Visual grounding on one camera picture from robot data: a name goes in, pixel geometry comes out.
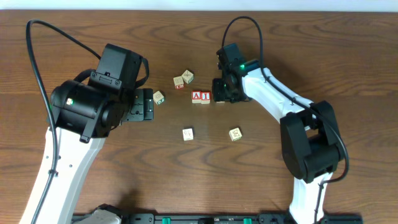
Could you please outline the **red letter I block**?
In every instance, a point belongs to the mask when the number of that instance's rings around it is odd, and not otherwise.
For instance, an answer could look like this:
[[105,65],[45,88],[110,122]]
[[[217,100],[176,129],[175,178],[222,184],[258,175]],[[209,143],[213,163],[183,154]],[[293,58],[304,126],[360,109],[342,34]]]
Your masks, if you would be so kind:
[[211,93],[209,91],[201,92],[201,104],[210,104],[211,102]]

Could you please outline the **red letter A block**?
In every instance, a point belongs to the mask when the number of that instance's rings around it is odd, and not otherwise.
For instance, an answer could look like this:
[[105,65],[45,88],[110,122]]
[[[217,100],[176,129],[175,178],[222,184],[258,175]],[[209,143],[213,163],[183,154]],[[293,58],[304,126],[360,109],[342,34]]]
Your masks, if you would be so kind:
[[192,103],[201,103],[201,91],[192,91]]

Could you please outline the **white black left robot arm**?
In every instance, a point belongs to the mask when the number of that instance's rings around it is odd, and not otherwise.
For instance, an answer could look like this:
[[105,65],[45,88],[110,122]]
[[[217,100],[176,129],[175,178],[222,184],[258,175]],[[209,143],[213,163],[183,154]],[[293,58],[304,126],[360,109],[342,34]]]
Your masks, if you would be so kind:
[[86,175],[110,132],[126,122],[154,118],[153,91],[137,79],[143,56],[107,44],[97,69],[56,87],[39,173],[21,223],[69,223]]

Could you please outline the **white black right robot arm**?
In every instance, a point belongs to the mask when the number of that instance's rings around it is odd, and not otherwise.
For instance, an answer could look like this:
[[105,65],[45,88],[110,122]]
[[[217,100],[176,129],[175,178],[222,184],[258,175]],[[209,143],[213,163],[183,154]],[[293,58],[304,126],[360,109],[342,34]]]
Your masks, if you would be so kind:
[[257,60],[220,59],[218,68],[222,77],[213,81],[215,101],[255,100],[278,121],[282,158],[294,177],[289,213],[296,223],[319,223],[326,186],[344,179],[349,169],[331,104],[299,96]]

